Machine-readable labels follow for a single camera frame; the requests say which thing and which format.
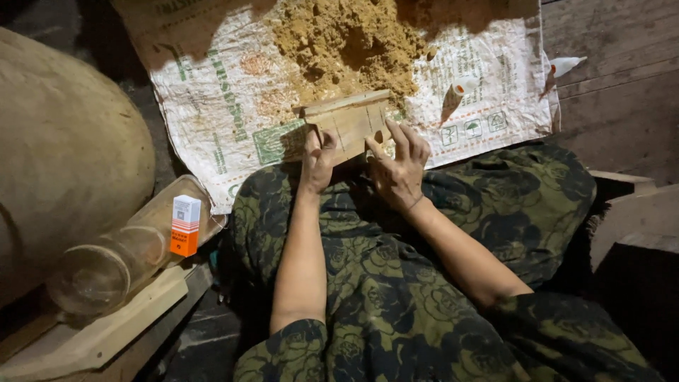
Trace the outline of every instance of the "sawdust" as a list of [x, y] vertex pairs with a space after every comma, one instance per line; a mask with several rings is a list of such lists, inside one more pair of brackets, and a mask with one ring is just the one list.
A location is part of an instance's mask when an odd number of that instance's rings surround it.
[[391, 89], [415, 94], [413, 61], [426, 54], [416, 29], [397, 19], [397, 0], [286, 0], [273, 22], [275, 44], [301, 68], [300, 103]]

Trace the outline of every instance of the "dark wooden floor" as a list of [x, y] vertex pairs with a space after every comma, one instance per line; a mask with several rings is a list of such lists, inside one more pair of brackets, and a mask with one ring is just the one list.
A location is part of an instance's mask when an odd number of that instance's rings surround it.
[[[679, 1], [543, 1], [549, 57], [588, 56], [559, 79], [562, 132], [551, 140], [591, 169], [679, 182]], [[156, 192], [186, 172], [168, 142], [145, 70], [107, 0], [0, 3], [0, 25], [94, 65], [143, 114], [155, 145]], [[167, 381], [223, 381], [238, 324], [205, 296], [176, 333]]]

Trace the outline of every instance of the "dark green patterned cloth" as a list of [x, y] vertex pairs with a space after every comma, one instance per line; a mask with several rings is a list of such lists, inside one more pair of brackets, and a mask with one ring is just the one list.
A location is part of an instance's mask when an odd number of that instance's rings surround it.
[[[271, 290], [299, 168], [249, 177], [234, 205], [235, 252]], [[593, 178], [568, 150], [496, 150], [427, 171], [435, 206], [533, 288], [552, 278], [593, 201]], [[301, 320], [248, 350], [235, 381], [656, 381], [596, 304], [548, 293], [480, 314], [433, 250], [355, 175], [327, 188], [320, 231], [327, 322]]]

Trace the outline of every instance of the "person's right hand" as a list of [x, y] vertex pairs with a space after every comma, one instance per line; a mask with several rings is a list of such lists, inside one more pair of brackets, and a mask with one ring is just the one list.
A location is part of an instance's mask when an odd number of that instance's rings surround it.
[[431, 150], [429, 143], [405, 124], [387, 120], [386, 126], [396, 142], [396, 160], [382, 151], [374, 139], [365, 143], [375, 158], [369, 158], [371, 178], [378, 193], [400, 213], [407, 213], [423, 198], [422, 174]]

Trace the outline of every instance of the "person's left hand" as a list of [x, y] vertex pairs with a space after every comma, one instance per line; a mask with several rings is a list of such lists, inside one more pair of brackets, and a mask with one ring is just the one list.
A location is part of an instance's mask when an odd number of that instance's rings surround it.
[[302, 193], [318, 196], [330, 184], [337, 137], [327, 131], [321, 134], [323, 135], [322, 142], [315, 128], [312, 128], [306, 135], [298, 195]]

